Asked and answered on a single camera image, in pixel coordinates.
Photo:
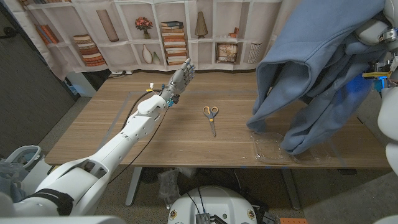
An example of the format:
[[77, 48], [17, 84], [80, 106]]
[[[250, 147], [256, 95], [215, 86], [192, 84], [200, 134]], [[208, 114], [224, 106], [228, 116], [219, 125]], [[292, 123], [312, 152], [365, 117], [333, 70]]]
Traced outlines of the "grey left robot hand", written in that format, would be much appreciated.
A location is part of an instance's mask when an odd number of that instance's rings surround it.
[[185, 91], [186, 87], [194, 77], [195, 66], [191, 63], [191, 59], [188, 58], [172, 75], [160, 96], [165, 101], [171, 101], [178, 98]]

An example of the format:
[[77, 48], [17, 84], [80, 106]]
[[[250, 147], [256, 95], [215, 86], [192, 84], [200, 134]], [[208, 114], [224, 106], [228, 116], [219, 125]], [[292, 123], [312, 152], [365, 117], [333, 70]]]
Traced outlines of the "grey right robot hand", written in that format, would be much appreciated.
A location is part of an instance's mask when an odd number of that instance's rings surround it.
[[391, 54], [397, 55], [397, 0], [385, 0], [383, 16], [387, 22], [370, 19], [355, 30], [366, 45], [385, 44]]

